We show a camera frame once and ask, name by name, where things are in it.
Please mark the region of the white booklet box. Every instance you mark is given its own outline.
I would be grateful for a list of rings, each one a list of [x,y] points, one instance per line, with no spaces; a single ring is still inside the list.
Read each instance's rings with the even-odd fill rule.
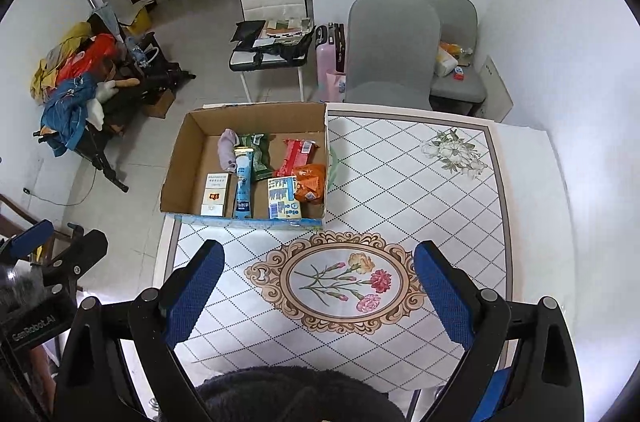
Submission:
[[[224,217],[230,174],[227,172],[208,173],[205,179],[201,216]]]

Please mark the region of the blue yellow tissue pack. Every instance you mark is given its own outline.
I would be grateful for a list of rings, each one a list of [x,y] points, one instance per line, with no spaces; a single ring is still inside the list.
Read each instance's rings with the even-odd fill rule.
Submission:
[[[300,202],[295,197],[295,176],[268,179],[268,211],[270,220],[299,220],[302,217]]]

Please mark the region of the blue tube packet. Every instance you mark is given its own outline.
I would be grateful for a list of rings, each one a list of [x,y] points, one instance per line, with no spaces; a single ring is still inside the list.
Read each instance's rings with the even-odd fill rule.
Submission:
[[[234,217],[246,220],[252,216],[252,169],[253,149],[238,146],[234,149],[236,156],[236,190],[234,201]]]

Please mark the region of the purple plush toy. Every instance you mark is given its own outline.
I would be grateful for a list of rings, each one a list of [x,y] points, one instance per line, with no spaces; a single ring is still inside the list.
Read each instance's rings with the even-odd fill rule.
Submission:
[[[221,170],[228,173],[236,171],[234,149],[240,145],[239,136],[231,129],[226,129],[217,142],[217,153]]]

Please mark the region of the orange snack packet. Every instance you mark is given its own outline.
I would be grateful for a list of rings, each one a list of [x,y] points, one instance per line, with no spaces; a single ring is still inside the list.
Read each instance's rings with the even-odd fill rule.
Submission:
[[[299,202],[320,202],[326,191],[326,166],[305,164],[295,167],[292,175],[296,179],[295,198]]]

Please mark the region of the green snack packet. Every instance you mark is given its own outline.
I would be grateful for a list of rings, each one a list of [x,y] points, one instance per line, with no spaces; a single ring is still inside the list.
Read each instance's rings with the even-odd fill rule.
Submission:
[[[240,136],[240,145],[253,149],[252,179],[254,182],[265,181],[273,177],[274,170],[269,156],[269,135],[266,133],[250,133]]]

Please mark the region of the red snack packet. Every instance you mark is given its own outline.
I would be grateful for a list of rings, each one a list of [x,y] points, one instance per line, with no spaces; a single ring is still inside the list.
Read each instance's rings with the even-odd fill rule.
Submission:
[[[318,144],[311,139],[288,138],[284,141],[285,155],[280,168],[274,173],[277,177],[291,176],[293,170],[303,167],[311,161]]]

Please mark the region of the dark wooden chair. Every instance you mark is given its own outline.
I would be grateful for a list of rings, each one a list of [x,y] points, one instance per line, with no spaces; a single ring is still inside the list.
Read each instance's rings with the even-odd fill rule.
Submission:
[[[23,234],[37,223],[39,220],[32,213],[9,197],[1,196],[1,241]],[[29,254],[27,260],[38,264],[49,263],[55,255],[84,234],[84,227],[74,223],[68,223],[64,229],[55,228],[52,235]]]

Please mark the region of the patterned table mat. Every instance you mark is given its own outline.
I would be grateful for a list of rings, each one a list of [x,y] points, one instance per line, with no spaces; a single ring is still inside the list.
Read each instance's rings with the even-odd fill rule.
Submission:
[[[331,112],[319,227],[186,220],[166,269],[208,239],[224,271],[176,352],[197,380],[292,364],[384,393],[445,383],[463,355],[413,268],[429,240],[482,288],[506,292],[509,221],[487,127]]]

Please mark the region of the open cardboard box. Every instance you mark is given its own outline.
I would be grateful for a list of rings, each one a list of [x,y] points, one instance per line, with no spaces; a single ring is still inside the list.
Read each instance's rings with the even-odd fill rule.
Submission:
[[[326,106],[220,105],[184,117],[160,211],[207,224],[322,225],[329,169]]]

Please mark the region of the pile of clothes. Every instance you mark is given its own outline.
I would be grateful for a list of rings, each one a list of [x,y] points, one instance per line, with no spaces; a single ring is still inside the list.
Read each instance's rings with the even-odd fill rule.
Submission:
[[[136,75],[121,75],[128,52],[115,14],[99,8],[67,30],[40,60],[30,95],[41,106],[35,138],[60,158],[117,111],[115,100],[142,89]]]

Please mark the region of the small brown cardboard box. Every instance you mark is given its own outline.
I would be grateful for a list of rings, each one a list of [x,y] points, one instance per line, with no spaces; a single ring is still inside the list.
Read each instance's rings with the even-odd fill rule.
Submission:
[[[149,118],[165,119],[175,98],[174,92],[165,90],[154,103],[142,106],[143,115]]]

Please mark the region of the rear grey chair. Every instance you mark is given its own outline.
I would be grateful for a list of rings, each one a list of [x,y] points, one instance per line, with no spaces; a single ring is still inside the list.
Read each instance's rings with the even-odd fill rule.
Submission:
[[[425,0],[436,11],[440,23],[439,46],[457,60],[448,75],[436,75],[431,97],[448,102],[450,110],[472,116],[487,97],[486,86],[473,68],[477,43],[478,15],[470,0]]]

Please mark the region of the grey chair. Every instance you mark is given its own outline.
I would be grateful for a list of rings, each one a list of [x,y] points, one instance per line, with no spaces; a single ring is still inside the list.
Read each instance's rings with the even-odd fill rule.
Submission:
[[[439,46],[457,60],[448,75],[436,75],[431,97],[448,102],[450,110],[472,116],[487,97],[486,86],[473,68],[477,43],[478,15],[470,0],[425,0],[436,11],[440,23]]]
[[[427,0],[356,0],[346,36],[345,101],[428,110],[440,20]]]

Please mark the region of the items on grey chair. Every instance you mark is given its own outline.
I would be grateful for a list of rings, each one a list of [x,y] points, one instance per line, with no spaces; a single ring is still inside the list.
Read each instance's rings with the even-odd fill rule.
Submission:
[[[434,74],[444,78],[457,70],[458,67],[469,66],[474,50],[464,48],[457,43],[440,41],[436,53]]]

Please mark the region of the pink suitcase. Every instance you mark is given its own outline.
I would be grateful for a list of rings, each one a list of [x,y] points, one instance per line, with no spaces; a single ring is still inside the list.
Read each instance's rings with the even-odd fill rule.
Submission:
[[[342,23],[316,28],[316,64],[320,102],[342,102],[346,93],[346,41]]]

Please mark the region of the front grey chair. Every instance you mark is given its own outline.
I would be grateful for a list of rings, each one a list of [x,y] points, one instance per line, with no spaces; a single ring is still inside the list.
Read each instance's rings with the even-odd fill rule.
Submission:
[[[440,20],[427,0],[356,0],[346,36],[345,101],[428,110]]]

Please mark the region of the items on white chair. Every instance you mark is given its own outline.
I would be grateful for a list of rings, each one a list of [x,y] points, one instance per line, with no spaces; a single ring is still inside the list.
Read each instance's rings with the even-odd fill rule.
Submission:
[[[232,70],[303,66],[314,40],[311,18],[246,20],[236,24]]]

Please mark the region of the white board against wall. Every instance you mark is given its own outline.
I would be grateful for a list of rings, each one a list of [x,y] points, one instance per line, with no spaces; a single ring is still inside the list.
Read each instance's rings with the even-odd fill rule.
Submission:
[[[489,55],[486,56],[485,63],[480,69],[480,80],[485,86],[486,98],[475,112],[475,116],[502,122],[509,115],[514,103],[497,66]]]

